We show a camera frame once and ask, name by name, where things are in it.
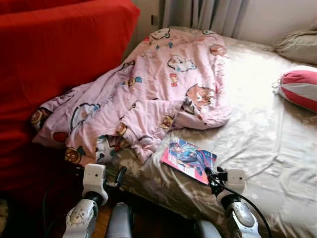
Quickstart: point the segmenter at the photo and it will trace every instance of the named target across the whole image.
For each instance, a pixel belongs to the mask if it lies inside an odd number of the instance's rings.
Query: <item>book cover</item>
[[[208,184],[205,167],[210,167],[213,170],[216,158],[215,154],[175,137],[163,154],[161,162],[172,166],[199,182]]]

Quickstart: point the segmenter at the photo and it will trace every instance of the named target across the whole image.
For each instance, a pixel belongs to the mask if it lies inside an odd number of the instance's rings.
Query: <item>beige pillow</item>
[[[317,64],[317,30],[291,32],[275,44],[274,51],[290,60]]]

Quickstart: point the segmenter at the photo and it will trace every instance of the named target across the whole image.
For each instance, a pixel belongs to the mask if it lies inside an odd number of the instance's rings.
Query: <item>red sofa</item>
[[[31,143],[31,114],[118,66],[138,15],[130,0],[0,0],[0,191],[29,211],[51,181],[49,206],[68,209],[81,183],[63,151]]]

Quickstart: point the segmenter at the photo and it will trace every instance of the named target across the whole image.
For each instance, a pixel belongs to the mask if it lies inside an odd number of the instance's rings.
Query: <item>bed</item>
[[[160,163],[173,133],[216,153],[216,166],[245,170],[243,195],[264,213],[275,238],[315,238],[317,115],[285,101],[272,88],[283,71],[299,63],[269,46],[226,37],[224,41],[230,58],[229,122],[219,128],[170,132],[144,164],[124,148],[107,164],[108,174],[115,176],[126,166],[123,189],[189,219],[208,219],[227,237],[223,210],[210,188]]]

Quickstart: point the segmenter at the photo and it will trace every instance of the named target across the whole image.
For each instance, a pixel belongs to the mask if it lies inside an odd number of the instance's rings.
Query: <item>pillow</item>
[[[290,60],[317,64],[317,30],[289,33],[274,46],[274,51]]]
[[[317,113],[317,68],[294,67],[282,76],[278,92],[286,100]]]

